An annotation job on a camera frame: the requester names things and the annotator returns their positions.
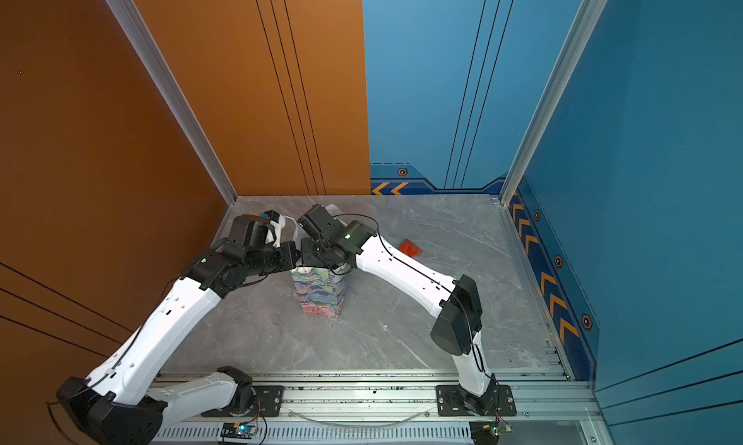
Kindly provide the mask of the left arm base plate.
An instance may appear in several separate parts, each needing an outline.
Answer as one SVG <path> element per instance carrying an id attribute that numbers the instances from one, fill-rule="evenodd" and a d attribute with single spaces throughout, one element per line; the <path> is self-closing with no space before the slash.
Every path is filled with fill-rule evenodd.
<path id="1" fill-rule="evenodd" d="M 282 385 L 253 385 L 251 391 L 237 393 L 238 399 L 228 406 L 211 409 L 201 414 L 205 418 L 215 417 L 248 417 L 259 415 L 265 418 L 278 417 L 284 400 Z"/>

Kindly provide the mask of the small red snack packet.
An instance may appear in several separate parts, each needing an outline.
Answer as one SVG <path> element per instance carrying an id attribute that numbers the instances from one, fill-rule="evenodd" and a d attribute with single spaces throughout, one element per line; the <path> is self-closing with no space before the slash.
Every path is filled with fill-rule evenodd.
<path id="1" fill-rule="evenodd" d="M 398 250 L 408 257 L 416 257 L 416 255 L 421 255 L 421 253 L 423 253 L 423 251 L 415 243 L 408 239 L 402 241 L 402 244 L 400 244 Z"/>

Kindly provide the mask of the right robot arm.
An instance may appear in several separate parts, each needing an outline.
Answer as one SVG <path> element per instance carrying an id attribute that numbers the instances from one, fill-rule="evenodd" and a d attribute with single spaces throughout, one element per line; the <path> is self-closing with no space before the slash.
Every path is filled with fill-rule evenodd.
<path id="1" fill-rule="evenodd" d="M 431 339 L 449 353 L 459 375 L 458 390 L 466 411 L 476 416 L 497 414 L 497 381 L 482 344 L 483 308 L 476 282 L 433 271 L 394 248 L 381 235 L 378 222 L 368 226 L 332 215 L 315 204 L 298 220 L 302 264 L 336 270 L 347 264 L 392 284 L 435 318 Z"/>

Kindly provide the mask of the floral white paper bag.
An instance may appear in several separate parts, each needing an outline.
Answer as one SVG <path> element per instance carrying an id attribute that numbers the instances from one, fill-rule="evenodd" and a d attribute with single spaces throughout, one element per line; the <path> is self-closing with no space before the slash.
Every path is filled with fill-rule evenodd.
<path id="1" fill-rule="evenodd" d="M 300 246 L 300 240 L 306 237 L 298 222 L 294 231 L 294 242 Z M 338 317 L 344 305 L 346 294 L 346 275 L 351 272 L 350 265 L 336 270 L 304 267 L 301 258 L 290 271 L 296 294 L 305 315 L 321 317 Z"/>

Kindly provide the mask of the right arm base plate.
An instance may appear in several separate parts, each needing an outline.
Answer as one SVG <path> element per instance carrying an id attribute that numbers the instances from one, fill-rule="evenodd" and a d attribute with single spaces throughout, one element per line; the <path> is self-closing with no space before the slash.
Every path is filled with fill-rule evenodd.
<path id="1" fill-rule="evenodd" d="M 510 386 L 493 383 L 482 396 L 475 396 L 460 385 L 437 385 L 437 412 L 442 417 L 515 417 L 518 414 Z"/>

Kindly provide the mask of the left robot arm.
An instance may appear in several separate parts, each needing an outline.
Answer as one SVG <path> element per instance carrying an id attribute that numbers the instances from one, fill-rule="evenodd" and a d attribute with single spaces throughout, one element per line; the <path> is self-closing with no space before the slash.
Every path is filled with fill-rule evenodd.
<path id="1" fill-rule="evenodd" d="M 286 217 L 269 210 L 234 219 L 228 236 L 195 257 L 145 323 L 87 377 L 70 377 L 57 400 L 77 428 L 99 444 L 148 444 L 157 433 L 204 412 L 257 412 L 253 379 L 233 367 L 169 391 L 151 384 L 195 325 L 238 289 L 288 271 L 301 257 L 282 241 Z"/>

